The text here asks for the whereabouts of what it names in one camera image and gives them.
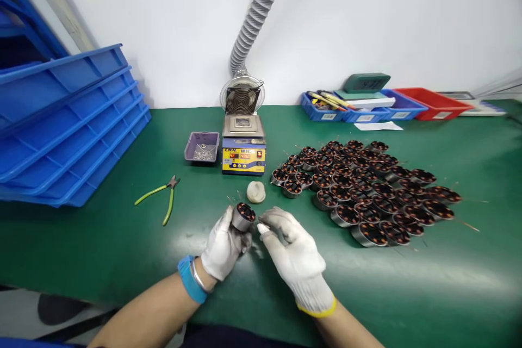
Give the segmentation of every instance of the wire cutter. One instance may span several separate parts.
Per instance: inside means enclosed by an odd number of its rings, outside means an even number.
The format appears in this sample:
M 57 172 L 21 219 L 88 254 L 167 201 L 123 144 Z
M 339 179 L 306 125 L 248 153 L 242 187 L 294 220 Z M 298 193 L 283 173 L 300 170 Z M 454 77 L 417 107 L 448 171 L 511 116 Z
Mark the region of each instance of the wire cutter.
M 165 219 L 163 220 L 163 225 L 166 226 L 166 224 L 168 223 L 169 218 L 170 218 L 170 213 L 172 212 L 172 203 L 174 201 L 174 187 L 178 184 L 178 182 L 179 182 L 179 179 L 176 180 L 176 176 L 173 176 L 167 185 L 160 186 L 159 188 L 151 190 L 149 193 L 144 194 L 143 196 L 141 196 L 139 199 L 136 200 L 134 205 L 138 205 L 144 199 L 146 199 L 147 197 L 149 197 L 150 195 L 152 195 L 154 193 L 159 192 L 160 190 L 170 188 L 169 209 L 167 210 L 167 214 L 165 215 Z

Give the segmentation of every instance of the silver bracelet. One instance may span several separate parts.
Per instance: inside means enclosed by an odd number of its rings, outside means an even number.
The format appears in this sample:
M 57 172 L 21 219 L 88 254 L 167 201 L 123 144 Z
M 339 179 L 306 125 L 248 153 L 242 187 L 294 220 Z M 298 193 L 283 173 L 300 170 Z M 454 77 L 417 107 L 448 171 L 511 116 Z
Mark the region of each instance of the silver bracelet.
M 191 263 L 190 263 L 190 268 L 192 270 L 192 275 L 194 276 L 194 279 L 196 280 L 196 283 L 197 285 L 200 286 L 200 288 L 203 290 L 203 292 L 205 294 L 210 294 L 212 291 L 209 291 L 205 288 L 203 282 L 201 281 L 200 277 L 197 275 L 197 272 L 196 272 L 196 265 L 194 264 L 194 262 L 196 261 L 196 259 L 194 259 Z

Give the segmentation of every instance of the gloved hand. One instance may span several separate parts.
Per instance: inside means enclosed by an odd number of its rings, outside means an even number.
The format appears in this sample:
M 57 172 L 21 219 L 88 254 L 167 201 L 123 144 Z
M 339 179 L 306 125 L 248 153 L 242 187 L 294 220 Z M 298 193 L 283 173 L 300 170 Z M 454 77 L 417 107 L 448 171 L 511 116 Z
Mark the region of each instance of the gloved hand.
M 277 271 L 292 290 L 297 307 L 314 317 L 328 316 L 335 310 L 336 300 L 322 277 L 326 269 L 315 241 L 292 214 L 273 207 L 266 211 L 257 225 Z M 288 242 L 284 246 L 268 226 L 281 230 Z
M 231 221 L 232 206 L 228 206 L 210 232 L 207 248 L 201 254 L 203 268 L 219 281 L 228 276 L 239 255 L 245 253 L 252 245 L 252 234 L 240 233 L 231 226 Z

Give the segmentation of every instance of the white roll of tape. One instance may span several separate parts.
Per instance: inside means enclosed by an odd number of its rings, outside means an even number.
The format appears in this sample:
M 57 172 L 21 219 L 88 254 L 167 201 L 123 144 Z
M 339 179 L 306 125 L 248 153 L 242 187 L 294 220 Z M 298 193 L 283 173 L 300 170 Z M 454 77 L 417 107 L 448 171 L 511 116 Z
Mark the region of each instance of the white roll of tape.
M 246 189 L 246 197 L 248 197 L 251 203 L 262 203 L 266 197 L 265 185 L 259 181 L 252 181 L 248 184 L 248 188 Z

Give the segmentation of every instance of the wrist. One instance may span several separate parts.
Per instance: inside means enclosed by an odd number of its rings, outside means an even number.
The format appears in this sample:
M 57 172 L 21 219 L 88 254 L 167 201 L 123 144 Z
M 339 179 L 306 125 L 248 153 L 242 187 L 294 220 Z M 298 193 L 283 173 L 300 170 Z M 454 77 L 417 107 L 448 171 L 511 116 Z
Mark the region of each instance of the wrist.
M 316 318 L 331 315 L 337 304 L 333 292 L 322 275 L 288 283 L 299 310 Z
M 201 262 L 201 257 L 197 257 L 196 259 L 194 259 L 194 268 L 198 277 L 203 283 L 205 291 L 211 292 L 218 281 L 209 273 L 207 273 L 207 271 L 203 267 L 203 263 Z

